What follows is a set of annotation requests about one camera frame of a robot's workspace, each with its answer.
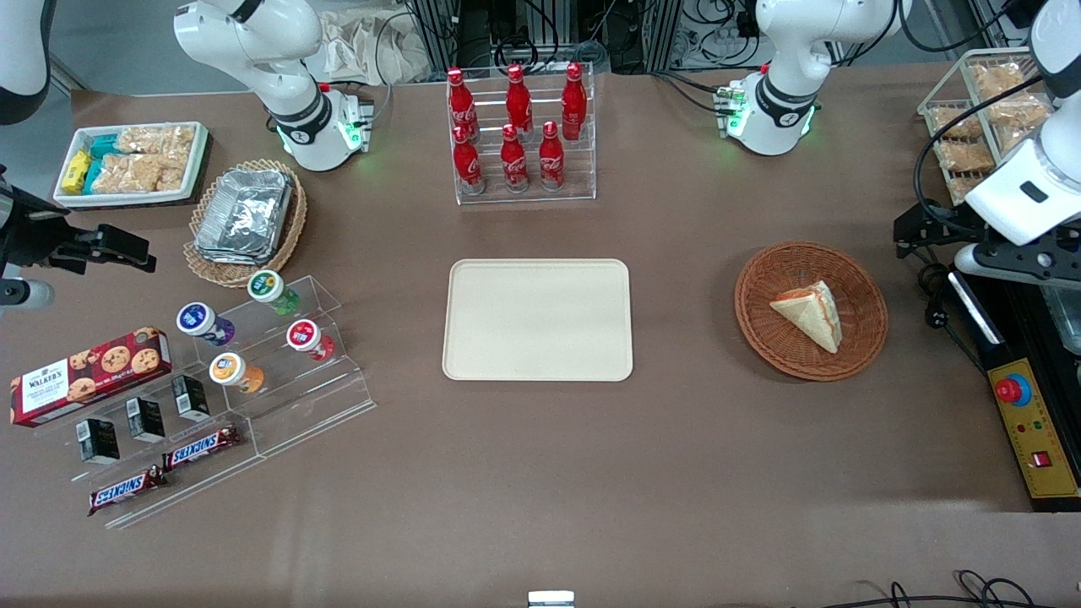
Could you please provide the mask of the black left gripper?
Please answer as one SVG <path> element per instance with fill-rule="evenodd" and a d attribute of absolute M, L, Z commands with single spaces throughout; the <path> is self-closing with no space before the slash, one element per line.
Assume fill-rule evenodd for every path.
<path fill-rule="evenodd" d="M 923 204 L 911 204 L 894 219 L 894 254 L 909 257 L 920 247 L 975 244 L 973 257 L 980 265 L 1078 265 L 1080 224 L 1064 224 L 1044 232 L 1032 242 L 1015 244 L 977 220 L 949 220 L 943 225 Z"/>

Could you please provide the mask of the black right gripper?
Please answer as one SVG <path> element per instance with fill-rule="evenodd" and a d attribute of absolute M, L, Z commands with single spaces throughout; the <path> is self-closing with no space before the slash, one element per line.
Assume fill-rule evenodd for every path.
<path fill-rule="evenodd" d="M 70 211 L 51 204 L 1 177 L 1 266 L 46 267 L 71 274 L 85 274 L 88 262 L 118 264 L 152 274 L 157 257 L 150 243 L 132 232 L 108 224 L 94 230 L 80 230 L 76 243 L 66 243 L 71 235 L 67 222 Z"/>

